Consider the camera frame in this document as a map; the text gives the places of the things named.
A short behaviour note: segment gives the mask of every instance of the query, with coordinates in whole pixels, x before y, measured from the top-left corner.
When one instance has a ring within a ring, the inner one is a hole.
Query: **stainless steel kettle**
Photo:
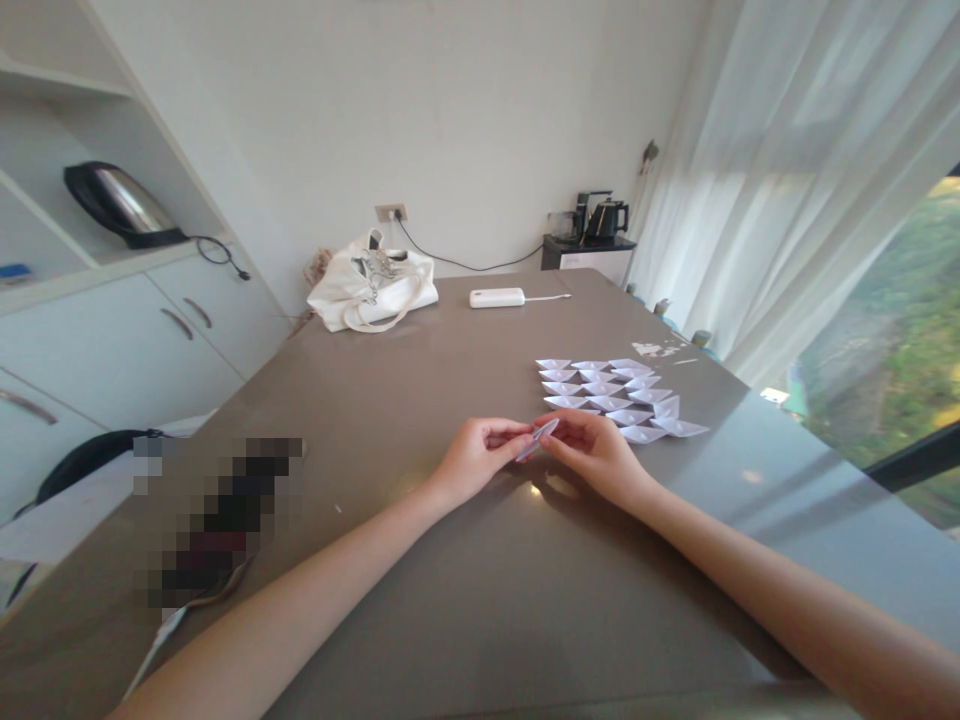
[[[63,181],[80,207],[132,250],[189,239],[157,199],[116,165],[86,162],[64,168]]]

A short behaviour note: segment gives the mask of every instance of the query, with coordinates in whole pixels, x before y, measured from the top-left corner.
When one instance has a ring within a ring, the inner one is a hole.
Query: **white handbag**
[[[407,250],[384,250],[383,233],[373,228],[333,256],[307,304],[330,332],[349,327],[379,333],[437,299],[433,260]],[[372,324],[389,317],[389,322]]]

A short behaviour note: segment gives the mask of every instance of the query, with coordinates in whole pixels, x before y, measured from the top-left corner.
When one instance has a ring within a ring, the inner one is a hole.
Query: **window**
[[[865,470],[958,424],[960,178],[931,190],[775,389],[790,394],[784,409]],[[960,528],[960,469],[901,498],[937,527]]]

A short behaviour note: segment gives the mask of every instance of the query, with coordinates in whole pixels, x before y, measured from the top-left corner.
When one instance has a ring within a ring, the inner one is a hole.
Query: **electrical outlet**
[[[377,211],[377,220],[380,222],[390,222],[390,211],[396,210],[401,220],[407,220],[407,207],[403,203],[394,203],[393,205],[374,205],[373,209]]]

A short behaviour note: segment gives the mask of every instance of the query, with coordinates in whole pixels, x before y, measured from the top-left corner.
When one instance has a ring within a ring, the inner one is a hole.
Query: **bag handle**
[[[420,297],[420,292],[423,290],[423,278],[420,276],[420,273],[410,273],[409,275],[404,275],[403,277],[416,278],[417,289],[414,290],[412,293],[410,293],[410,297],[407,298],[407,302],[404,303],[403,307],[400,309],[400,312],[397,313],[397,316],[393,318],[393,320],[390,320],[389,322],[385,322],[381,325],[371,325],[366,320],[364,320],[363,316],[360,314],[360,306],[364,304],[364,301],[360,299],[360,300],[355,300],[354,302],[350,303],[343,309],[344,325],[349,327],[351,330],[356,330],[357,332],[381,333],[381,332],[386,332],[387,330],[394,327],[398,322],[403,320],[407,316],[407,313],[410,312],[410,308],[413,307],[413,304],[417,301],[417,298]],[[357,317],[360,318],[359,325],[354,325],[353,321],[350,319],[351,310],[355,311],[357,313]]]

